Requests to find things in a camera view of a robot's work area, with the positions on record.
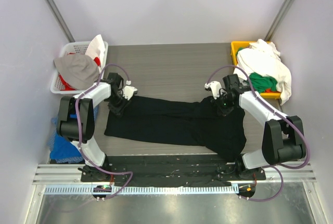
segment white cloth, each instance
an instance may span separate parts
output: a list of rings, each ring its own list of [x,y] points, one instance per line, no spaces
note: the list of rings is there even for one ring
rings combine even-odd
[[[281,92],[281,105],[291,96],[291,73],[290,70],[281,62],[280,52],[276,50],[273,42],[266,43],[259,39],[255,43],[250,43],[249,48],[238,52],[237,66],[245,70],[250,75],[253,72],[261,76],[271,76],[276,79],[276,89]],[[247,80],[245,75],[235,69],[234,74]]]
[[[104,52],[105,52],[104,41],[102,39],[102,36],[98,34],[89,43],[87,50],[85,51],[85,55],[88,55],[92,59],[95,59],[96,57],[99,58],[100,61],[100,67],[98,67],[99,72],[101,72],[105,64],[104,59],[106,59],[106,57],[104,57]]]

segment white wall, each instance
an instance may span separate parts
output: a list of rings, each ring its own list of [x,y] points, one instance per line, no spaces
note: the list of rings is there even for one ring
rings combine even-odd
[[[77,41],[222,43],[265,37],[284,0],[55,0]]]
[[[0,0],[0,223],[22,223],[50,118],[53,58],[66,44],[44,0]]]
[[[328,214],[333,209],[332,15],[332,0],[295,0],[273,37],[292,74],[293,92],[284,110],[303,120]]]

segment black pants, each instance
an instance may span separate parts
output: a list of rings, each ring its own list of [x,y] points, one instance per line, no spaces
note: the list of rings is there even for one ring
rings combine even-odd
[[[212,97],[200,103],[135,96],[122,117],[109,113],[105,135],[144,142],[206,146],[226,161],[243,150],[244,110],[218,116]]]

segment yellow bin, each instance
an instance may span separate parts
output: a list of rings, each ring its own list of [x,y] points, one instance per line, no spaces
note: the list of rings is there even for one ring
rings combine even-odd
[[[231,42],[231,57],[233,59],[233,64],[234,65],[237,65],[237,63],[238,63],[237,62],[237,57],[236,57],[236,53],[237,53],[238,49],[240,47],[246,48],[252,42],[255,42],[255,41],[232,41]],[[260,95],[263,98],[279,99],[281,93],[278,93],[278,92],[276,92],[276,93],[260,93]]]

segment laundry basket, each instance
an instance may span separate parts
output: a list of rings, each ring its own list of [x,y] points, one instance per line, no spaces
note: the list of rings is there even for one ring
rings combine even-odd
[[[237,57],[236,57],[236,53],[238,51],[239,48],[246,48],[250,45],[250,43],[252,42],[256,42],[256,41],[232,41],[231,42],[231,57],[233,59],[233,64],[237,65]],[[281,93],[279,92],[271,92],[271,93],[260,93],[260,95],[263,98],[267,98],[267,99],[279,99],[281,96]]]
[[[81,41],[81,42],[73,42],[73,43],[68,43],[66,44],[63,49],[61,50],[60,57],[63,57],[65,55],[68,55],[69,53],[73,52],[76,54],[85,54],[85,51],[88,48],[88,45],[90,44],[90,41]],[[103,68],[106,64],[106,58],[107,58],[107,53],[108,53],[108,43],[104,41],[105,45],[105,53],[104,53],[104,58],[101,60],[101,67]],[[59,72],[56,70],[52,83],[51,83],[51,92],[55,94],[79,94],[83,92],[82,90],[63,90],[65,86],[62,84],[60,77],[59,77]]]

